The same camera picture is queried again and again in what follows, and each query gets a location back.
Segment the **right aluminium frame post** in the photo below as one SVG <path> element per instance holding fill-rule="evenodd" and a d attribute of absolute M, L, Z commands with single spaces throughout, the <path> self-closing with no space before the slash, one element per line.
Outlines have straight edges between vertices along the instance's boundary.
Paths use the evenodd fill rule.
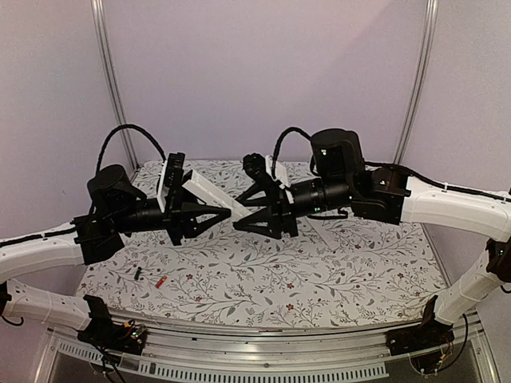
<path fill-rule="evenodd" d="M 398 146 L 394 153 L 393 163 L 402 164 L 410 138 L 412 136 L 414 121 L 418 113 L 422 91 L 426 83 L 427 70 L 434 44 L 434 36 L 438 20 L 438 0 L 427 0 L 425 8 L 424 26 L 419 46 L 418 62 L 414 74 L 413 86 L 410 99 L 406 107 L 406 113 L 398 139 Z"/>

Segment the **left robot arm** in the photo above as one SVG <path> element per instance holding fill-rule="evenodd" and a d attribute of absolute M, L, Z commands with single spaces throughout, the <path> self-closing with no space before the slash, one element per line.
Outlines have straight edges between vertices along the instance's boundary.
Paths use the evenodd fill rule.
<path fill-rule="evenodd" d="M 113 323 L 101 298 L 55 294 L 17 280 L 55 267 L 93 265 L 111 259 L 137 232 L 166 230 L 175 245 L 195 238 L 246 209 L 196 172 L 185 174 L 166 164 L 156 197 L 150 199 L 130 181 L 124 167 L 112 164 L 87 183 L 93 210 L 45 232 L 1 242 L 1 315 L 35 319 L 76 330 L 111 346 L 121 325 Z"/>

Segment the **floral patterned table mat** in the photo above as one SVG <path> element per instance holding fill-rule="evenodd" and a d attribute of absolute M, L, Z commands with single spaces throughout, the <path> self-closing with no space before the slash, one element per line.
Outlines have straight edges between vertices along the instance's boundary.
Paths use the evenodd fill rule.
<path fill-rule="evenodd" d="M 88 267 L 77 292 L 148 316 L 314 328 L 416 320 L 446 285 L 418 224 L 301 218 L 298 229 L 269 239 L 224 221 L 180 246 L 165 231 L 136 233 Z"/>

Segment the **front aluminium rail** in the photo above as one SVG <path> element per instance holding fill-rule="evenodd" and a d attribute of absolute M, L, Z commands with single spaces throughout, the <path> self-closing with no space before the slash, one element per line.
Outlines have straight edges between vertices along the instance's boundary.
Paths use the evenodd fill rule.
<path fill-rule="evenodd" d="M 414 355 L 392 355 L 386 334 L 406 322 L 335 328 L 271 329 L 212 325 L 116 310 L 120 322 L 147 326 L 141 355 L 103 363 L 70 330 L 52 326 L 38 382 L 501 382 L 476 312 L 454 327 L 455 340 L 436 373 L 414 369 Z"/>

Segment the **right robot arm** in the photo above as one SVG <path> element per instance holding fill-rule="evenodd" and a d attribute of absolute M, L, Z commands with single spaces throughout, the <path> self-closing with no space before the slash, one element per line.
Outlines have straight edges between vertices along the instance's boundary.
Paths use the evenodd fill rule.
<path fill-rule="evenodd" d="M 485 249 L 451 287 L 427 303 L 413 341 L 431 347 L 463 314 L 510 281 L 510 195 L 431 180 L 397 164 L 366 163 L 358 135 L 327 128 L 306 137 L 315 178 L 287 186 L 267 164 L 246 155 L 253 185 L 238 197 L 257 211 L 234 224 L 237 231 L 279 239 L 298 234 L 297 220 L 347 207 L 354 216 L 382 223 L 428 223 L 487 237 Z"/>

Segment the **white remote control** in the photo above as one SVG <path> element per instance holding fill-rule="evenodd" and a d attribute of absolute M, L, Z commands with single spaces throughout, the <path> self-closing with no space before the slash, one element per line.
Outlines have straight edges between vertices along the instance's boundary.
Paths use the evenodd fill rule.
<path fill-rule="evenodd" d="M 183 184 L 184 189 L 207 205 L 227 208 L 231 212 L 233 221 L 248 217 L 251 212 L 248 208 L 236 201 L 221 188 L 207 180 L 196 170 L 191 170 Z"/>

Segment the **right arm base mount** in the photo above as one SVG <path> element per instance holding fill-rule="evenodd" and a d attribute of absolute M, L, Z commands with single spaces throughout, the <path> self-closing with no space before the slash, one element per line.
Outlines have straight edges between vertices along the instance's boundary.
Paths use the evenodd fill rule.
<path fill-rule="evenodd" d="M 438 321 L 434 313 L 437 300 L 438 296 L 434 295 L 426 303 L 422 321 L 418 325 L 386 332 L 386 347 L 392 356 L 429 349 L 454 340 L 454 325 Z"/>

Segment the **red orange battery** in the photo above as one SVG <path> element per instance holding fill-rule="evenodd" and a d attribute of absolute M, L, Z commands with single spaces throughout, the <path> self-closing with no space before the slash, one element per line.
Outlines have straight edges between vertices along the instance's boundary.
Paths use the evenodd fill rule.
<path fill-rule="evenodd" d="M 157 289 L 159 289 L 163 284 L 164 282 L 167 280 L 167 276 L 163 276 L 160 278 L 160 280 L 156 283 L 155 287 Z"/>

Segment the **left aluminium frame post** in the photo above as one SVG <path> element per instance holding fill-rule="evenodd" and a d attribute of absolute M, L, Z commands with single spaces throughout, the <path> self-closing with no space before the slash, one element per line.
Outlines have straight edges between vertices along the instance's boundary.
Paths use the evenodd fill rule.
<path fill-rule="evenodd" d="M 91 0 L 90 5 L 92 10 L 94 29 L 97 36 L 99 55 L 103 66 L 105 82 L 112 104 L 113 113 L 118 124 L 126 124 L 127 120 L 125 117 L 124 105 L 122 103 L 121 92 L 117 83 L 113 55 L 109 44 L 109 35 L 105 16 L 105 4 L 102 0 Z M 133 170 L 137 170 L 139 168 L 137 154 L 131 133 L 128 130 L 121 132 L 121 142 L 123 144 L 130 167 Z"/>

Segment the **aluminium frame post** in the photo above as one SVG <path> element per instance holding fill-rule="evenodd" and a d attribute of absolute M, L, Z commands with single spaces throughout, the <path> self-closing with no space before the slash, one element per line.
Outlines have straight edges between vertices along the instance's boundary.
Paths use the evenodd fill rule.
<path fill-rule="evenodd" d="M 109 35 L 105 16 L 105 4 L 102 0 L 91 0 L 90 5 L 92 10 L 94 29 L 97 36 L 99 55 L 103 66 L 105 82 L 112 104 L 113 113 L 118 124 L 126 124 L 127 120 L 125 117 L 124 105 L 122 103 L 121 92 L 117 83 L 113 55 L 109 44 Z M 137 170 L 139 168 L 137 154 L 131 133 L 128 130 L 121 132 L 121 142 L 123 144 L 130 167 L 133 170 Z"/>
<path fill-rule="evenodd" d="M 434 44 L 434 36 L 438 20 L 438 0 L 427 0 L 425 8 L 424 26 L 419 46 L 418 62 L 414 74 L 413 86 L 410 99 L 406 107 L 406 113 L 398 139 L 398 146 L 394 153 L 393 163 L 402 164 L 410 138 L 412 136 L 414 121 L 418 113 L 422 91 L 426 83 L 427 70 Z"/>

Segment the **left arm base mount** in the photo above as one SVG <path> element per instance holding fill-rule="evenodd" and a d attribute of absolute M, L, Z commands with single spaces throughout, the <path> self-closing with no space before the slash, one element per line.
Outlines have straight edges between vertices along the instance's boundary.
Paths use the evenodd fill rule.
<path fill-rule="evenodd" d="M 101 298 L 85 295 L 83 299 L 89 307 L 90 322 L 83 330 L 77 332 L 79 341 L 99 349 L 142 355 L 148 336 L 144 324 L 136 324 L 134 319 L 116 324 Z"/>

